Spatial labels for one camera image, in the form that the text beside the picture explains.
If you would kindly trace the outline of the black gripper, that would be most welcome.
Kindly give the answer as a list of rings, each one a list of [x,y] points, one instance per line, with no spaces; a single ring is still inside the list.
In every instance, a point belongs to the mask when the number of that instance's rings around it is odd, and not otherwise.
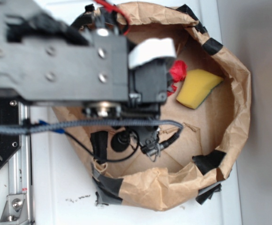
[[[115,133],[111,148],[123,152],[130,146],[131,138],[142,153],[152,157],[169,146],[169,141],[159,141],[160,107],[166,102],[169,74],[164,60],[153,60],[128,74],[129,101],[126,104],[91,103],[85,113],[91,117],[124,120],[124,130]]]

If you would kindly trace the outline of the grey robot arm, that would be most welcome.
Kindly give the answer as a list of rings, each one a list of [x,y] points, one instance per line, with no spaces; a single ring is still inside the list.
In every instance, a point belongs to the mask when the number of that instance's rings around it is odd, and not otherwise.
[[[0,135],[30,135],[81,126],[124,127],[113,139],[124,150],[130,136],[147,156],[173,138],[159,140],[160,107],[175,58],[171,38],[130,42],[118,25],[80,32],[32,0],[0,0],[0,98],[38,106],[82,106],[86,120],[57,124],[0,123]]]

